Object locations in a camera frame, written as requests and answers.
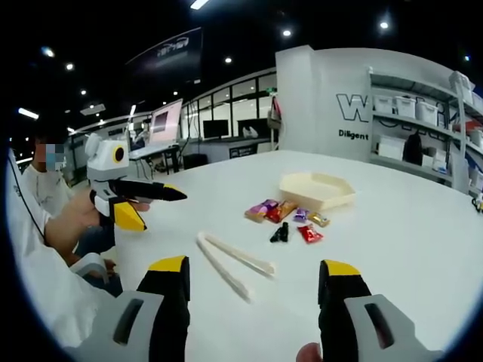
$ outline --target gold candy wrapper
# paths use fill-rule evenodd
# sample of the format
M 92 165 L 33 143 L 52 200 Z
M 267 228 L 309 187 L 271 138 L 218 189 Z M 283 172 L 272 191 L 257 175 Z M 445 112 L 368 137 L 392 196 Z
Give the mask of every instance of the gold candy wrapper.
M 309 220 L 321 226 L 322 228 L 331 223 L 327 217 L 322 217 L 320 213 L 310 213 Z

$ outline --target white wall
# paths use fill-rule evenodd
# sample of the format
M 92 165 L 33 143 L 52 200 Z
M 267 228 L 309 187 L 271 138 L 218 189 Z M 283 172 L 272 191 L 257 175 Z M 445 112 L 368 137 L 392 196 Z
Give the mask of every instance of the white wall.
M 340 137 L 340 130 L 369 134 L 371 100 L 355 120 L 348 120 L 349 99 L 363 103 L 368 95 L 367 70 L 421 79 L 450 88 L 451 69 L 395 51 L 344 48 L 314 51 L 309 46 L 275 55 L 278 100 L 285 129 L 281 148 L 367 161 L 370 140 Z

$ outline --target beige tray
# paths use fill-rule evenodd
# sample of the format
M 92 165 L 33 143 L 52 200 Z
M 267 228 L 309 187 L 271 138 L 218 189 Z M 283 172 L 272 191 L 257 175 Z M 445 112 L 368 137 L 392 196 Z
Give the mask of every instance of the beige tray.
M 347 181 L 324 173 L 291 173 L 283 176 L 280 191 L 285 200 L 311 211 L 327 210 L 354 201 L 355 191 Z

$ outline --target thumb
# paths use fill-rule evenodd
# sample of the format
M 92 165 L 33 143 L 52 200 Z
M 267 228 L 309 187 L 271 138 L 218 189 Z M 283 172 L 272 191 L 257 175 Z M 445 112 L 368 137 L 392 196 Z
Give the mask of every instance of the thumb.
M 320 354 L 320 345 L 318 343 L 309 343 L 304 345 L 297 353 L 296 362 L 322 362 Z

